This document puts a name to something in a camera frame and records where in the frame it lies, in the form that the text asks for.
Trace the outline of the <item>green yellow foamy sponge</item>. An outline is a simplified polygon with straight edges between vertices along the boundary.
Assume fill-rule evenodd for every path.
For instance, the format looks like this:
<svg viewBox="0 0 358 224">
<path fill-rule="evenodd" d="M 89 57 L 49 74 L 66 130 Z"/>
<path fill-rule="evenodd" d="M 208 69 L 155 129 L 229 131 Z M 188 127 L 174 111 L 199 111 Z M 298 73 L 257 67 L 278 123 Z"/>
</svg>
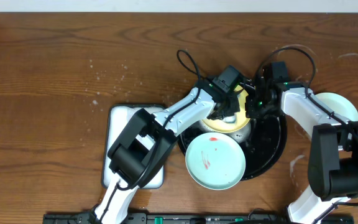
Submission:
<svg viewBox="0 0 358 224">
<path fill-rule="evenodd" d="M 236 122 L 236 116 L 226 116 L 222 119 L 223 122 L 225 123 L 235 123 Z"/>
</svg>

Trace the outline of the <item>yellow plate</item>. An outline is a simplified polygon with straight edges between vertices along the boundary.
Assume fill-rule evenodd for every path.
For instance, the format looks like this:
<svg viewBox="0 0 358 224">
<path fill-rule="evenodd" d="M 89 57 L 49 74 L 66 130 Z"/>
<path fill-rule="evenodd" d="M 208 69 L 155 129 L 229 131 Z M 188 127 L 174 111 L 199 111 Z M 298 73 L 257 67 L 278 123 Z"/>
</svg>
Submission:
<svg viewBox="0 0 358 224">
<path fill-rule="evenodd" d="M 235 113 L 236 122 L 235 123 L 225 123 L 220 119 L 212 120 L 212 119 L 203 119 L 201 122 L 206 125 L 206 127 L 210 130 L 219 132 L 219 133 L 232 133 L 234 131 L 238 131 L 243 128 L 250 119 L 246 117 L 246 97 L 248 96 L 248 92 L 244 90 L 239 85 L 234 89 L 235 91 L 241 91 L 238 95 L 240 112 Z"/>
</svg>

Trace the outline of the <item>mint green plate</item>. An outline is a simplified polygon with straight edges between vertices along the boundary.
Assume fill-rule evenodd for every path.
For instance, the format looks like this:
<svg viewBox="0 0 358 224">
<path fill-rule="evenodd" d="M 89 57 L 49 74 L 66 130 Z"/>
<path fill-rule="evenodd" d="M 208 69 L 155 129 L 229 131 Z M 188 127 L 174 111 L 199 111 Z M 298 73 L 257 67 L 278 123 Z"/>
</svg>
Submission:
<svg viewBox="0 0 358 224">
<path fill-rule="evenodd" d="M 318 93 L 316 97 L 341 116 L 358 121 L 358 111 L 347 98 L 336 93 Z"/>
<path fill-rule="evenodd" d="M 233 138 L 222 133 L 204 133 L 190 142 L 185 164 L 191 177 L 201 186 L 226 190 L 242 179 L 246 157 Z"/>
</svg>

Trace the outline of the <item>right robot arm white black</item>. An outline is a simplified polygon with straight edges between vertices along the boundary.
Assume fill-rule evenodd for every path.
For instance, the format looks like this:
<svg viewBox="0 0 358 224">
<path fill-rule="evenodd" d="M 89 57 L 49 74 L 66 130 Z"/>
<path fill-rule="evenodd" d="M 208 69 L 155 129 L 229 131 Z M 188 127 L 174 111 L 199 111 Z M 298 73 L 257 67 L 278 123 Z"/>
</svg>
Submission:
<svg viewBox="0 0 358 224">
<path fill-rule="evenodd" d="M 255 76 L 246 115 L 285 114 L 311 138 L 309 185 L 287 207 L 293 223 L 319 223 L 339 206 L 358 207 L 358 121 L 339 115 L 313 91 L 289 78 Z"/>
</svg>

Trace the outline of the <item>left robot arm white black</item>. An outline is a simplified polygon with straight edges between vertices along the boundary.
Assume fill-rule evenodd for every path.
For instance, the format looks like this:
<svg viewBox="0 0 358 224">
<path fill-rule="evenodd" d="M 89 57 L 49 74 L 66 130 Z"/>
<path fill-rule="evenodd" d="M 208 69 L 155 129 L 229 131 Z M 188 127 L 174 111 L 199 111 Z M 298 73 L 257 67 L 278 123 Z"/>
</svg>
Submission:
<svg viewBox="0 0 358 224">
<path fill-rule="evenodd" d="M 139 108 L 130 118 L 119 118 L 124 127 L 108 143 L 104 176 L 108 189 L 94 210 L 95 223 L 121 223 L 139 188 L 161 170 L 178 136 L 203 119 L 224 119 L 240 110 L 239 82 L 220 78 L 200 80 L 190 93 L 171 107 L 150 113 Z"/>
</svg>

